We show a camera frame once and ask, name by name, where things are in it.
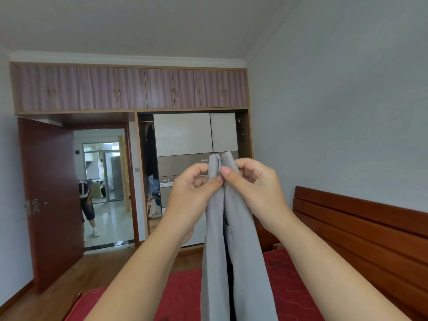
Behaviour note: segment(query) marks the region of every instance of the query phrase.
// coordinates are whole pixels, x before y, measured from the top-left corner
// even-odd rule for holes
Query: person
[[[92,236],[99,237],[101,234],[97,231],[95,224],[95,210],[94,205],[92,204],[92,185],[94,182],[90,179],[85,179],[79,181],[79,194],[80,194],[80,208],[86,216],[89,224],[92,227]]]
[[[262,225],[290,254],[324,319],[409,320],[290,210],[273,169],[238,159],[241,174],[221,168],[224,179],[243,196]],[[168,209],[156,230],[138,248],[105,291],[86,321],[152,320],[180,247],[201,218],[221,177],[199,177],[208,165],[197,163],[175,179]]]

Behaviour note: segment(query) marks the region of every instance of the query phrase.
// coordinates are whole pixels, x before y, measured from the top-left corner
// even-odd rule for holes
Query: white cabinet door
[[[183,244],[183,247],[193,246],[195,244],[205,243],[205,235],[207,233],[207,222],[205,220],[205,212],[201,219],[196,223],[195,230],[189,241]]]
[[[157,114],[153,118],[158,156],[212,153],[209,113]]]
[[[210,115],[214,153],[238,151],[235,113],[217,113]]]

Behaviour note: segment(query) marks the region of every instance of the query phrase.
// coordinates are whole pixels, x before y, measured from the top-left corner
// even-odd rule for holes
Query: wooden floor
[[[42,295],[30,289],[2,316],[0,321],[60,321],[74,296],[107,286],[122,269],[135,248],[85,255]],[[177,257],[172,273],[200,268],[202,252]]]

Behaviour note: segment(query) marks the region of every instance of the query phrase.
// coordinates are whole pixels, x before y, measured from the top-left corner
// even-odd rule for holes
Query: hanging clothes
[[[230,152],[208,161],[208,178],[222,166],[238,171]],[[253,216],[226,183],[208,202],[202,258],[201,321],[278,321]]]
[[[159,179],[156,139],[154,137],[154,130],[151,125],[148,127],[146,133],[146,143],[144,145],[144,162],[146,164],[147,175],[153,175],[154,179]]]

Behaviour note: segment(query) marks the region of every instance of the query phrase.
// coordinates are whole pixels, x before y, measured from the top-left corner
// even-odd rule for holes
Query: door frame
[[[131,215],[132,215],[132,226],[134,229],[134,242],[135,246],[140,246],[140,236],[138,233],[138,220],[136,215],[136,197],[134,187],[134,169],[132,167],[132,156],[131,156],[131,137],[129,133],[129,123],[76,123],[67,124],[67,127],[72,130],[93,130],[93,129],[120,129],[125,130],[125,144],[126,144],[126,155],[128,163],[128,174],[129,174],[129,191],[131,193]]]

